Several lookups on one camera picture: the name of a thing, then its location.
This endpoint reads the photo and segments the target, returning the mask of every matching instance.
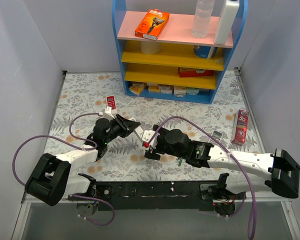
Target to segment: packaged item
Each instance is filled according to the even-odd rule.
[[[137,96],[139,96],[144,89],[145,89],[144,87],[138,87],[138,86],[129,87],[130,92],[134,93]]]
[[[157,40],[169,20],[170,13],[150,9],[135,30],[135,36]]]
[[[160,89],[158,88],[158,86],[149,86],[148,91],[149,93],[160,93]]]
[[[168,89],[160,89],[160,93],[162,94],[172,94],[173,88],[172,86],[169,86]]]
[[[171,85],[159,84],[158,87],[160,90],[170,90],[170,88],[172,89]]]
[[[246,142],[249,112],[239,110],[236,113],[232,131],[231,143],[242,146]]]
[[[186,88],[186,94],[189,94],[189,95],[198,95],[199,90],[200,90],[199,88],[187,87]]]
[[[225,0],[221,10],[218,27],[214,35],[214,43],[224,45],[227,42],[232,24],[240,6],[239,0]]]
[[[203,77],[203,76],[212,76],[215,74],[214,70],[204,70],[199,68],[187,68],[187,67],[178,67],[178,73],[180,78],[190,78],[190,77]]]
[[[133,81],[132,86],[135,86],[138,88],[146,88],[147,84],[145,82]]]
[[[185,86],[173,86],[173,96],[182,98],[186,95],[187,88]]]
[[[200,92],[207,94],[210,92],[210,89],[200,88]]]
[[[147,82],[146,83],[148,86],[158,86],[158,84],[157,83],[151,83],[151,82]]]
[[[202,59],[210,59],[216,54],[217,47],[215,46],[194,46],[194,53],[197,55],[199,58]]]

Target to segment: shelf unit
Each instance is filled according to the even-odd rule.
[[[129,91],[132,82],[193,87],[206,91],[200,91],[198,95],[176,97],[145,89],[139,97],[211,104],[241,37],[247,12],[248,0],[240,0],[240,7],[225,45],[214,44],[218,16],[211,17],[207,35],[196,38],[191,34],[193,15],[170,14],[168,23],[156,40],[162,43],[161,51],[157,54],[143,54],[139,47],[140,41],[152,40],[136,37],[135,29],[146,13],[128,11],[125,0],[113,0],[112,26],[125,94],[136,96]],[[195,55],[194,45],[218,47],[218,50],[214,57],[203,59]],[[215,70],[215,75],[179,77],[177,67]]]

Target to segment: orange razor box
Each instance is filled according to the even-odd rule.
[[[150,9],[135,30],[135,36],[157,40],[169,20],[170,13]]]

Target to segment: red tag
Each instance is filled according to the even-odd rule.
[[[111,107],[113,110],[116,109],[116,100],[115,96],[107,96],[106,97],[106,105]]]

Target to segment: toothpaste box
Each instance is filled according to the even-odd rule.
[[[236,113],[232,131],[231,143],[242,146],[246,142],[249,112],[239,110]]]
[[[150,9],[136,28],[134,35],[140,38],[157,40],[168,22],[169,16],[170,13]]]

